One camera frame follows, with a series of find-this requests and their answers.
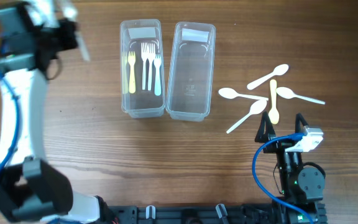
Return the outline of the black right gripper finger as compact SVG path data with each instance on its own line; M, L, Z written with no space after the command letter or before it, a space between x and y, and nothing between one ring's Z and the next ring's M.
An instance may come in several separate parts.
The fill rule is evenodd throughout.
M271 140L275 138L276 134L273 128L273 124L266 111L262 113L259 129L255 136L255 140Z
M295 118L295 132L296 133L302 133L304 130L304 127L307 126L308 123L304 119L301 113L298 113Z

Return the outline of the yellow plastic spoon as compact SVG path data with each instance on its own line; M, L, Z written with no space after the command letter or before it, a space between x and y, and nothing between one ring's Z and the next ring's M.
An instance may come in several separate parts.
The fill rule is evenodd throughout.
M268 116L272 124L277 124L280 119L280 115L277 109L277 81L270 80L270 98L271 98L271 109L268 112Z

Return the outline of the white plastic fork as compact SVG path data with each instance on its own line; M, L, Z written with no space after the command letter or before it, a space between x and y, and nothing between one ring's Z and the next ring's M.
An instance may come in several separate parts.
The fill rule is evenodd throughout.
M91 60L90 55L89 55L88 48L86 46L85 40L84 40L81 32L76 31L75 37L76 37L76 41L78 44L78 48L79 48L81 55L83 57L83 60L89 62Z
M149 57L149 44L141 43L141 59L142 59L142 89L146 89L146 63Z
M155 59L155 44L150 43L148 47L149 47L149 54L148 54L149 72L148 72L148 79L147 79L147 90L150 91L152 89L152 64Z

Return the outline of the yellow plastic fork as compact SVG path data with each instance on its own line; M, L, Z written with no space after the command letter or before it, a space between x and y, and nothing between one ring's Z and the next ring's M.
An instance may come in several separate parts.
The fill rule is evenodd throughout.
M130 51L128 55L128 63L130 65L130 75L129 75L129 93L135 93L135 61L136 56L134 51Z

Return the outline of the light blue plastic fork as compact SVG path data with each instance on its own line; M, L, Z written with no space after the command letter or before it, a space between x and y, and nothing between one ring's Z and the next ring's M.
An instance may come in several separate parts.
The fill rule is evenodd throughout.
M155 86L154 86L154 93L156 96L160 96L162 94L161 89L161 81L160 81L160 67L162 64L162 58L160 54L157 54L154 60L154 67L155 67Z

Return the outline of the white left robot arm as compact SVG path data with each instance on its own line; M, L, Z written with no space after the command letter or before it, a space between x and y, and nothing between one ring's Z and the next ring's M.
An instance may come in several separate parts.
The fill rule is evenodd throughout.
M75 192L44 148L48 67L59 53L90 55L71 1L15 1L0 7L0 212L11 223L97 223L99 198Z

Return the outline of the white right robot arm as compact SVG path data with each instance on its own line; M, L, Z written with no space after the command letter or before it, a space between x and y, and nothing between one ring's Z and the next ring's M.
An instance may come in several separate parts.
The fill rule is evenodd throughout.
M311 127L298 113L295 132L278 137L268 113L262 113L255 142L261 143L252 160L252 175L255 183L268 197L270 204L249 209L252 223L326 223L326 211L320 203L323 199L326 173L314 162L303 162L301 155L316 149L323 141L323 131ZM256 173L259 154L275 154L281 186L280 197L269 192Z

